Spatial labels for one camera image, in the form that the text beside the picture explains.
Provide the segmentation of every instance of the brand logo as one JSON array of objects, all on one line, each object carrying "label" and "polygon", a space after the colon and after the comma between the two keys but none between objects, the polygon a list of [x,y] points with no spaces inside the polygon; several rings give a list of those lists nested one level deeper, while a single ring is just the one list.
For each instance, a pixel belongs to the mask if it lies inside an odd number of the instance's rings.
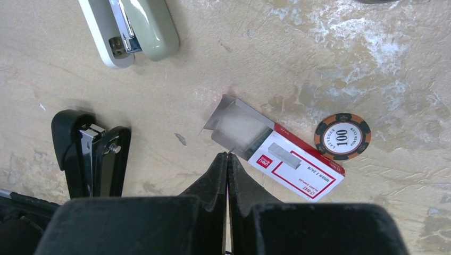
[{"label": "brand logo", "polygon": [[262,155],[258,160],[257,164],[263,166],[263,168],[267,168],[272,163],[272,159],[268,158],[265,155]]}]

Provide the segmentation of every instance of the black object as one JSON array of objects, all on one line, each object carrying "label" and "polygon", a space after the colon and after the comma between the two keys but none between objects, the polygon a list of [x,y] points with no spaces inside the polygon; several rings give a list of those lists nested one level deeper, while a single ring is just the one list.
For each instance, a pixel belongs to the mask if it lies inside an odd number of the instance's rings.
[{"label": "black object", "polygon": [[35,254],[225,254],[227,189],[232,254],[407,254],[381,207],[282,203],[226,153],[178,197],[71,200]]},{"label": "black object", "polygon": [[71,198],[122,194],[131,131],[118,126],[105,132],[95,122],[94,115],[78,110],[63,110],[52,120],[56,159]]},{"label": "black object", "polygon": [[33,254],[58,207],[0,190],[0,254]]}]

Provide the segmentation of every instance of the casino chip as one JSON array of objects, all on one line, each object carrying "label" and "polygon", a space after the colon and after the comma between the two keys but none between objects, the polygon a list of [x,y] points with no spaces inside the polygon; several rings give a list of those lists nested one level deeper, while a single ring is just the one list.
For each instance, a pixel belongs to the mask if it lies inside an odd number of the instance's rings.
[{"label": "casino chip", "polygon": [[316,148],[334,160],[360,155],[370,144],[371,130],[359,116],[350,113],[331,115],[315,131]]}]

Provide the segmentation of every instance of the open stapler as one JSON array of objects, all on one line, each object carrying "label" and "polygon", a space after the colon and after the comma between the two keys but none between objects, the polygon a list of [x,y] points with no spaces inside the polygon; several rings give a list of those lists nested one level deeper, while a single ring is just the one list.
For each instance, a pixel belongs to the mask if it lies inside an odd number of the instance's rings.
[{"label": "open stapler", "polygon": [[164,0],[79,0],[97,50],[111,68],[126,68],[133,53],[142,51],[152,61],[175,54],[179,48],[171,15]]},{"label": "open stapler", "polygon": [[63,110],[52,120],[56,159],[65,172],[71,198],[120,197],[131,131],[96,125],[94,115]]}]

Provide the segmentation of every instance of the beige surface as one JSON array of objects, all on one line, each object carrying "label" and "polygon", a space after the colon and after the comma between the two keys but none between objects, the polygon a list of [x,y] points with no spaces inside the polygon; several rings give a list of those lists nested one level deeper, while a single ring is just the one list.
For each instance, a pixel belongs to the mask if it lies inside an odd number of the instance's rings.
[{"label": "beige surface", "polygon": [[[179,52],[111,70],[77,1],[3,2],[0,188],[64,202],[50,122],[81,108],[132,126],[125,195],[178,194],[222,150],[198,134],[228,93],[310,144],[330,114],[363,117],[371,144],[322,201],[383,205],[412,254],[450,254],[451,1],[167,3]],[[247,170],[283,201],[304,202]]]}]

